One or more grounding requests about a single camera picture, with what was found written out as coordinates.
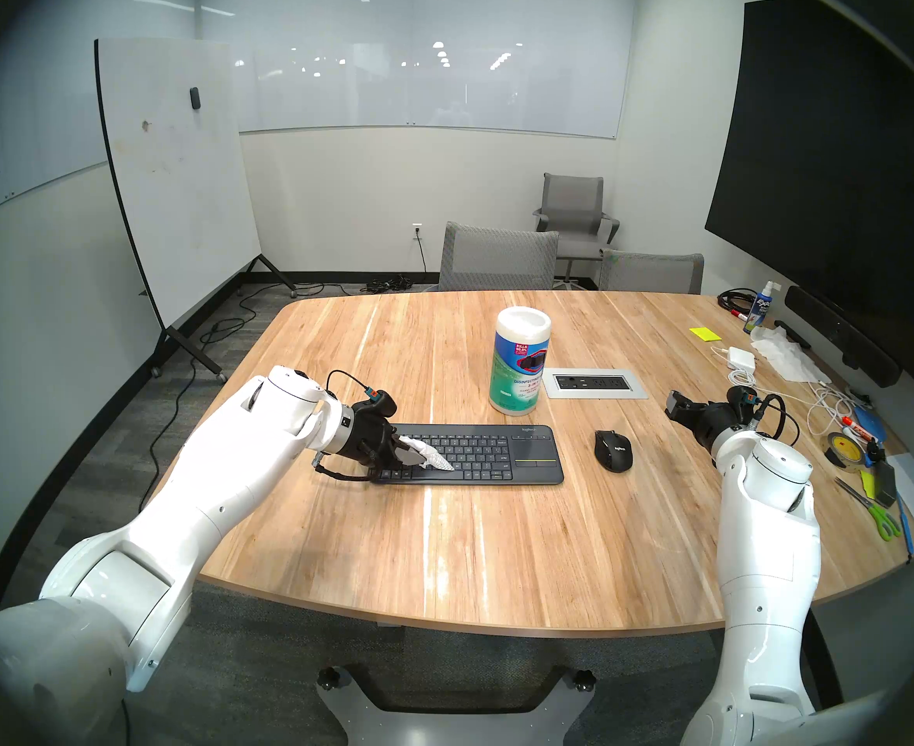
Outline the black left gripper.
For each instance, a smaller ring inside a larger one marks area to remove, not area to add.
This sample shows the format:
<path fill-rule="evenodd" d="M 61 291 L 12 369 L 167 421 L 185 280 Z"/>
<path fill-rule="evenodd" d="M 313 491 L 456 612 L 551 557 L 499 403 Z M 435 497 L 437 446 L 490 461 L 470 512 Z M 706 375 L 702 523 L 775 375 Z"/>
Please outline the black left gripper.
<path fill-rule="evenodd" d="M 397 407 L 351 407 L 352 428 L 343 445 L 343 457 L 379 471 L 398 471 L 404 467 L 434 467 L 434 450 L 413 437 L 397 435 L 406 450 L 396 450 L 395 428 L 389 422 Z"/>

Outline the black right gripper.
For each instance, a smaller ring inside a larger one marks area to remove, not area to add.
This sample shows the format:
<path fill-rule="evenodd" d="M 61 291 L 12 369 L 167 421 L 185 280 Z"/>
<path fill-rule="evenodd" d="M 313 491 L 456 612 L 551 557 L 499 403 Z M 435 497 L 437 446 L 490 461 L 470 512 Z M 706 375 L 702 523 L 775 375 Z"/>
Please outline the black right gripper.
<path fill-rule="evenodd" d="M 706 451 L 713 451 L 722 433 L 743 428 L 738 407 L 729 402 L 699 404 L 679 391 L 670 392 L 665 413 L 670 421 L 692 430 L 697 443 Z"/>

